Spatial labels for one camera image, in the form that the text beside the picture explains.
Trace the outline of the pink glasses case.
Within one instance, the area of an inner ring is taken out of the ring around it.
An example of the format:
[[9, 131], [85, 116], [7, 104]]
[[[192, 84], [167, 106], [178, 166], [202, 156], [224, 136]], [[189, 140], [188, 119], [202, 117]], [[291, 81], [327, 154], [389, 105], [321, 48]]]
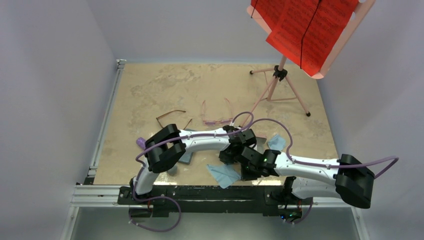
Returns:
[[256, 136], [256, 146], [254, 147], [260, 154], [263, 154], [265, 151], [265, 145], [267, 142], [267, 136], [264, 133], [259, 133]]

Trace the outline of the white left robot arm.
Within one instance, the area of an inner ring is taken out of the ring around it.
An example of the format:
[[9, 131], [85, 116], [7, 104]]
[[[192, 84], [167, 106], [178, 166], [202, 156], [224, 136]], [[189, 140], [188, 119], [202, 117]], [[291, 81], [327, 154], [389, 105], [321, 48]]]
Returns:
[[256, 143], [253, 130], [248, 128], [225, 125], [214, 130], [189, 131], [169, 124], [150, 137], [136, 157], [141, 169], [132, 180], [129, 197], [138, 205], [146, 203], [159, 174], [170, 170], [186, 153], [218, 151], [234, 160], [244, 147]]

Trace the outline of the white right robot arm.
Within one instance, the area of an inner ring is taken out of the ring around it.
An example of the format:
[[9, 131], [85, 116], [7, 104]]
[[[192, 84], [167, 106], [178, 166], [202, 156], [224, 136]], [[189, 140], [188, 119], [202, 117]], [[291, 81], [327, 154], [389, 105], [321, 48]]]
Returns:
[[288, 156], [271, 149], [259, 153], [244, 147], [234, 159], [261, 177], [294, 177], [292, 183], [280, 191], [282, 200], [288, 204], [319, 197], [338, 198], [360, 209], [371, 206], [375, 174], [352, 155], [316, 159]]

